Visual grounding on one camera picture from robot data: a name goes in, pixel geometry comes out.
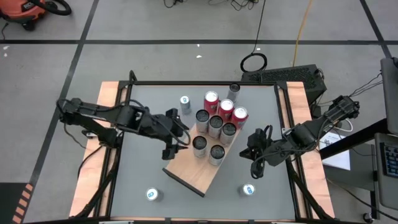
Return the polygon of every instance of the gray table surface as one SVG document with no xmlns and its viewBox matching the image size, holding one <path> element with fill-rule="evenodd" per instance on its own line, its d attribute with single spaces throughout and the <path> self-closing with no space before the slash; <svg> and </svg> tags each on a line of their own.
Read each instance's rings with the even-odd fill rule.
<svg viewBox="0 0 398 224">
<path fill-rule="evenodd" d="M 203 108 L 206 91 L 214 90 L 221 99 L 228 86 L 133 86 L 131 98 L 150 108 L 152 114 L 179 108 L 179 98 L 188 95 L 192 113 L 182 121 L 192 127 L 195 113 Z M 244 106 L 249 118 L 225 157 L 204 198 L 192 192 L 162 171 L 168 161 L 161 159 L 165 144 L 134 134 L 124 137 L 121 160 L 111 210 L 112 217 L 171 217 L 227 219 L 294 219 L 292 194 L 285 163 L 266 165 L 264 177 L 252 179 L 251 161 L 239 157 L 246 148 L 248 136 L 256 128 L 274 127 L 273 139 L 280 139 L 280 122 L 273 86 L 242 86 L 237 106 Z M 253 197 L 239 197 L 237 189 L 250 182 L 256 187 Z M 163 191 L 160 202 L 150 202 L 145 192 L 149 187 Z"/>
</svg>

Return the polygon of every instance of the silver can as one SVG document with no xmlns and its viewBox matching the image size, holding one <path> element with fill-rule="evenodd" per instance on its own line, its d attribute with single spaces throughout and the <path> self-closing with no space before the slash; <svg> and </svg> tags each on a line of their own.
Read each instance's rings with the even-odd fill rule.
<svg viewBox="0 0 398 224">
<path fill-rule="evenodd" d="M 244 184 L 238 188 L 238 194 L 242 197 L 254 195 L 256 189 L 252 184 Z"/>
<path fill-rule="evenodd" d="M 214 139 L 220 137 L 221 127 L 223 126 L 223 119 L 220 116 L 212 116 L 209 121 L 208 134 Z"/>
<path fill-rule="evenodd" d="M 160 190 L 158 190 L 154 187 L 150 187 L 146 191 L 146 197 L 147 197 L 148 201 L 159 202 L 163 199 L 163 192 L 161 192 Z"/>
<path fill-rule="evenodd" d="M 196 117 L 197 131 L 200 133 L 207 133 L 210 118 L 209 112 L 207 112 L 207 110 L 198 110 Z"/>
<path fill-rule="evenodd" d="M 203 136 L 197 136 L 192 141 L 193 154 L 196 157 L 203 157 L 206 155 L 207 140 Z"/>
<path fill-rule="evenodd" d="M 232 100 L 233 103 L 236 103 L 240 90 L 241 86 L 239 86 L 237 83 L 230 84 L 228 95 L 226 96 L 226 98 Z"/>
<path fill-rule="evenodd" d="M 209 163 L 213 166 L 219 166 L 225 156 L 225 150 L 220 145 L 215 145 L 210 149 Z"/>
<path fill-rule="evenodd" d="M 229 146 L 235 137 L 235 133 L 236 126 L 233 123 L 226 123 L 221 129 L 220 142 L 225 146 Z"/>
<path fill-rule="evenodd" d="M 180 98 L 181 112 L 182 114 L 191 113 L 191 101 L 188 96 L 181 96 Z"/>
</svg>

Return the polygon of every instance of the red vacuum cleaner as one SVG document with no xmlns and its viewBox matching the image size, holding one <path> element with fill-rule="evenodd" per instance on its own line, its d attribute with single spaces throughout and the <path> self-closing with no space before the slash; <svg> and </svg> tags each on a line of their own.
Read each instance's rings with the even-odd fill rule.
<svg viewBox="0 0 398 224">
<path fill-rule="evenodd" d="M 58 10 L 53 1 L 45 0 L 0 0 L 0 17 L 22 24 L 25 30 L 35 29 L 35 21 L 44 17 L 46 12 L 59 16 L 68 16 L 72 13 L 70 6 L 64 0 L 54 0 L 65 10 Z"/>
</svg>

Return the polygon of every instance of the can lid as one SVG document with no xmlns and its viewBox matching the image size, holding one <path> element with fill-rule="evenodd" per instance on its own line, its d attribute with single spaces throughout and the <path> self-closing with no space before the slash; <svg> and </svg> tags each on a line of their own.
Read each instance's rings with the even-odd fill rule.
<svg viewBox="0 0 398 224">
<path fill-rule="evenodd" d="M 207 112 L 207 110 L 198 110 L 197 112 L 197 120 L 200 122 L 205 122 L 207 120 L 209 120 L 209 112 Z"/>
<path fill-rule="evenodd" d="M 236 93 L 237 91 L 239 91 L 241 89 L 241 86 L 239 86 L 237 83 L 232 83 L 232 84 L 230 84 L 229 89 L 232 92 Z"/>
<path fill-rule="evenodd" d="M 220 145 L 215 145 L 210 149 L 210 155 L 215 159 L 222 159 L 224 157 L 225 150 Z"/>
<path fill-rule="evenodd" d="M 151 188 L 149 188 L 147 190 L 146 196 L 147 196 L 148 200 L 152 201 L 152 200 L 156 200 L 157 199 L 157 197 L 159 196 L 159 193 L 158 193 L 156 188 L 151 187 Z"/>
<path fill-rule="evenodd" d="M 236 126 L 233 123 L 226 123 L 223 127 L 224 134 L 232 136 L 236 133 Z"/>
<path fill-rule="evenodd" d="M 189 103 L 189 97 L 188 96 L 181 96 L 180 102 L 183 103 L 183 104 Z"/>
<path fill-rule="evenodd" d="M 254 188 L 254 186 L 252 184 L 243 185 L 243 192 L 246 195 L 252 195 L 252 194 L 254 194 L 254 191 L 255 191 L 255 188 Z"/>
<path fill-rule="evenodd" d="M 209 102 L 218 100 L 218 94 L 215 91 L 208 91 L 205 95 L 205 99 Z"/>
<path fill-rule="evenodd" d="M 220 106 L 223 110 L 229 111 L 234 108 L 234 103 L 230 99 L 223 99 L 220 103 Z"/>
<path fill-rule="evenodd" d="M 207 140 L 203 136 L 197 136 L 193 139 L 192 145 L 195 149 L 204 149 L 207 145 Z"/>
<path fill-rule="evenodd" d="M 237 118 L 243 119 L 248 115 L 248 111 L 246 110 L 246 108 L 239 106 L 239 107 L 235 108 L 234 115 Z"/>
<path fill-rule="evenodd" d="M 223 125 L 223 119 L 220 116 L 212 116 L 210 118 L 210 126 L 213 128 L 220 128 Z"/>
</svg>

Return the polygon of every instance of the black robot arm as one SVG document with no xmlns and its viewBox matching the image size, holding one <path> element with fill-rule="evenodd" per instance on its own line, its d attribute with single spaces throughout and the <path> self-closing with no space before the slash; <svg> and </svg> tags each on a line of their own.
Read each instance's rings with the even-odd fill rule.
<svg viewBox="0 0 398 224">
<path fill-rule="evenodd" d="M 258 179 L 263 176 L 264 162 L 276 166 L 290 155 L 302 154 L 314 150 L 319 140 L 325 135 L 324 130 L 346 118 L 356 118 L 359 115 L 359 102 L 348 96 L 339 96 L 333 100 L 321 117 L 312 121 L 298 124 L 282 135 L 281 140 L 271 139 L 272 128 L 267 137 L 267 130 L 257 129 L 248 137 L 248 148 L 239 153 L 241 157 L 253 160 L 251 165 L 252 177 Z"/>
<path fill-rule="evenodd" d="M 190 144 L 190 135 L 180 120 L 178 110 L 172 108 L 165 114 L 150 114 L 149 108 L 136 100 L 130 100 L 138 106 L 121 103 L 114 107 L 100 106 L 82 102 L 79 98 L 58 100 L 57 107 L 61 111 L 60 121 L 69 125 L 79 125 L 98 136 L 99 143 L 106 147 L 121 146 L 118 130 L 138 134 L 148 138 L 158 139 L 166 143 L 162 151 L 162 159 L 174 159 L 179 149 L 186 149 Z M 113 128 L 105 128 L 95 121 L 102 120 L 111 123 Z M 179 140 L 183 134 L 188 136 L 188 143 Z"/>
</svg>

